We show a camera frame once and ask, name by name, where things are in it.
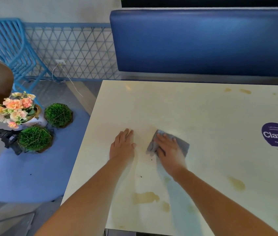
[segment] eiffel tower figurine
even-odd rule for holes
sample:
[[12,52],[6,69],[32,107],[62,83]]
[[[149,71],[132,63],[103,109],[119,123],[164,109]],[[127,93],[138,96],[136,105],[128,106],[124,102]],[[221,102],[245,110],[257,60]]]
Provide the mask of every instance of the eiffel tower figurine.
[[20,132],[21,130],[13,131],[0,129],[0,139],[5,143],[5,148],[12,148],[16,155],[22,153],[22,149],[17,142]]

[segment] white table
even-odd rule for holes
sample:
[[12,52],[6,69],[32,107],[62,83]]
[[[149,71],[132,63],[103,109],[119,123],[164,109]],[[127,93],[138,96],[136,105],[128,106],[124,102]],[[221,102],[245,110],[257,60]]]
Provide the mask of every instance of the white table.
[[[261,132],[269,122],[278,123],[278,86],[105,80],[62,202],[107,162],[110,144],[128,127],[136,156],[106,228],[213,235],[156,156],[146,154],[161,129],[190,143],[189,170],[278,230],[278,147]],[[146,192],[145,200],[154,201],[135,204],[134,194]]]

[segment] folded cloth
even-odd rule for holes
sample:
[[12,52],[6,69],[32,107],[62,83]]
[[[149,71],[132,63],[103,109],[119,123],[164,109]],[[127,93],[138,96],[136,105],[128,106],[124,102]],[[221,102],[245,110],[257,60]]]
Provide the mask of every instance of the folded cloth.
[[[156,151],[157,151],[157,149],[159,148],[159,145],[154,141],[154,138],[157,136],[158,133],[161,134],[161,135],[163,135],[163,134],[166,133],[166,132],[164,132],[164,131],[162,131],[162,130],[157,130],[157,131],[155,132],[155,134],[153,135],[152,141],[150,142],[150,144],[149,144],[149,146],[148,146],[148,148],[147,148],[147,151],[148,151],[148,152],[154,152],[154,153],[157,154]],[[189,149],[189,144],[188,144],[187,142],[185,142],[184,140],[182,140],[182,139],[180,139],[180,138],[178,138],[178,137],[176,137],[176,136],[174,136],[174,135],[172,135],[172,134],[166,133],[166,135],[167,135],[170,139],[176,138],[176,142],[177,142],[178,146],[180,147],[180,149],[181,149],[183,155],[186,157],[186,155],[187,155],[187,153],[188,153],[188,149]]]

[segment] green grass ball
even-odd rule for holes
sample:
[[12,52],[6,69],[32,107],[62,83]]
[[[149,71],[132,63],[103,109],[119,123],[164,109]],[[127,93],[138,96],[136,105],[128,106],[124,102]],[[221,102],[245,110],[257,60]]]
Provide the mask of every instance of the green grass ball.
[[64,127],[72,120],[72,111],[66,104],[53,103],[45,109],[45,118],[53,127]]
[[52,136],[45,127],[31,126],[20,132],[19,145],[30,151],[40,151],[49,146]]

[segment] power outlet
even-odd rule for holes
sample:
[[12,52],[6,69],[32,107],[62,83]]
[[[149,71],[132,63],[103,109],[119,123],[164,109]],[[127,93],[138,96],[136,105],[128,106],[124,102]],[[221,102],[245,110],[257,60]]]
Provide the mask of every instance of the power outlet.
[[55,59],[57,64],[61,64],[61,65],[66,65],[66,62],[64,59]]

